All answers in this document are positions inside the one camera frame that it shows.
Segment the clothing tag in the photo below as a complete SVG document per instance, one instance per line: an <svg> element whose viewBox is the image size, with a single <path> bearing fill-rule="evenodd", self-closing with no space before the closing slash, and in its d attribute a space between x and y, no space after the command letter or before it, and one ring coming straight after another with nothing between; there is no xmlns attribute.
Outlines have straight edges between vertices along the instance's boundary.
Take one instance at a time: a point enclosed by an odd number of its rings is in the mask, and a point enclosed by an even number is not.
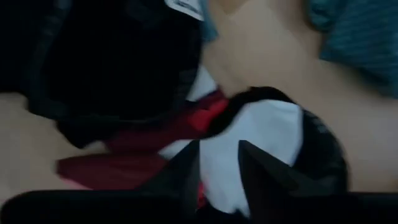
<svg viewBox="0 0 398 224"><path fill-rule="evenodd" d="M203 13L199 1L203 0L165 0L166 4L172 9L203 21Z"/></svg>

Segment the beige surface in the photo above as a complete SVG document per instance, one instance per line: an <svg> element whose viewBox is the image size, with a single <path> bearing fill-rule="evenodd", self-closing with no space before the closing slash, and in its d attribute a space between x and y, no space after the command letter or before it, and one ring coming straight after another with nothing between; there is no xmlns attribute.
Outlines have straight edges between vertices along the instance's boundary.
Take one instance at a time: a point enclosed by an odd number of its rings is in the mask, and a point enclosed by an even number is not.
<svg viewBox="0 0 398 224"><path fill-rule="evenodd" d="M321 37L304 22L300 1L210 1L220 38L206 47L204 63L225 92L281 89L343 143L352 189L396 191L398 102L364 87L347 68L317 59ZM23 102L20 95L0 95L0 201L26 190L68 188L54 174L54 161L103 150L73 148Z"/></svg>

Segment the wooden floor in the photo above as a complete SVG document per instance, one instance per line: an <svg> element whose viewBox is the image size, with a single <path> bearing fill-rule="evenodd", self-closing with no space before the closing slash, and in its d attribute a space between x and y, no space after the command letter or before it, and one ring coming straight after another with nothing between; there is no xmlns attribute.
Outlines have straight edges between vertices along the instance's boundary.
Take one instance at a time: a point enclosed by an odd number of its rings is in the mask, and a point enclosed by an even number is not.
<svg viewBox="0 0 398 224"><path fill-rule="evenodd" d="M319 115L346 149L353 190L398 189L398 101L379 96L354 71L317 59L321 36L299 0L210 0L220 37L203 63L224 91L274 86ZM34 189L67 189L54 161L79 151L24 98L0 95L0 202Z"/></svg>

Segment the white label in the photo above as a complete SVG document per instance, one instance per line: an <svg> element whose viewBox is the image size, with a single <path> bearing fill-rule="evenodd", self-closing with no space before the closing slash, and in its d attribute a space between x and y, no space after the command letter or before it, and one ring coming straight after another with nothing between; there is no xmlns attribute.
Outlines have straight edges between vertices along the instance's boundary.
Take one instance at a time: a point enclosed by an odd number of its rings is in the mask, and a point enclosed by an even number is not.
<svg viewBox="0 0 398 224"><path fill-rule="evenodd" d="M165 0L170 8L203 21L203 14L199 1L203 0Z"/></svg>

